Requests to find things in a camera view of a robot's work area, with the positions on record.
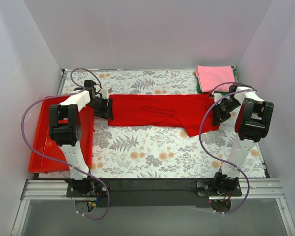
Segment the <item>red t shirt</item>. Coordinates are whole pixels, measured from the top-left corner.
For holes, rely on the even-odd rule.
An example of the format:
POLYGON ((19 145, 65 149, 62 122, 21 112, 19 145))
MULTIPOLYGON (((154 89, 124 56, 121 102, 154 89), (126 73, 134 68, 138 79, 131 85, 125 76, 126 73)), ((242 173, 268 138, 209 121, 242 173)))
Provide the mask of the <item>red t shirt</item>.
POLYGON ((199 134, 200 125, 213 100, 204 94, 134 95, 115 94, 113 119, 109 126, 182 127, 190 136, 199 134))

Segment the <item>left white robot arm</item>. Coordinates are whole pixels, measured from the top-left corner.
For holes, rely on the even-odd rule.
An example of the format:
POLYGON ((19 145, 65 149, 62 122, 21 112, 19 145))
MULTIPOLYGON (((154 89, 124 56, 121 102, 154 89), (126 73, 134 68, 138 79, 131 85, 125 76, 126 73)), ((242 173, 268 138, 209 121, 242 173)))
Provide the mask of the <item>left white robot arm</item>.
POLYGON ((95 81, 86 80, 84 88, 76 90, 65 101, 49 107, 49 135, 64 154, 69 164, 72 189, 88 197, 95 192, 95 185, 88 177, 89 168, 84 161, 80 140, 82 125, 80 111, 89 106, 94 109, 91 117, 113 119, 112 88, 96 89, 95 81))

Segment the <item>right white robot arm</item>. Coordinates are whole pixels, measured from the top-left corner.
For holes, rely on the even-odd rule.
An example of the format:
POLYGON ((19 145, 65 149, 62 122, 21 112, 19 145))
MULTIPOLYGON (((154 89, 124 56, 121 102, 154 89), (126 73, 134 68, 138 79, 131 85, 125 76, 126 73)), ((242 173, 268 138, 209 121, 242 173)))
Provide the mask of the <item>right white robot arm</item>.
POLYGON ((265 138, 270 128, 274 104, 259 98, 251 86, 233 83, 228 98, 217 103, 213 111, 213 125, 217 126, 231 117, 231 112, 240 108, 236 122, 236 137, 227 158, 214 176, 213 191, 220 196, 239 189, 238 170, 243 165, 255 143, 265 138))

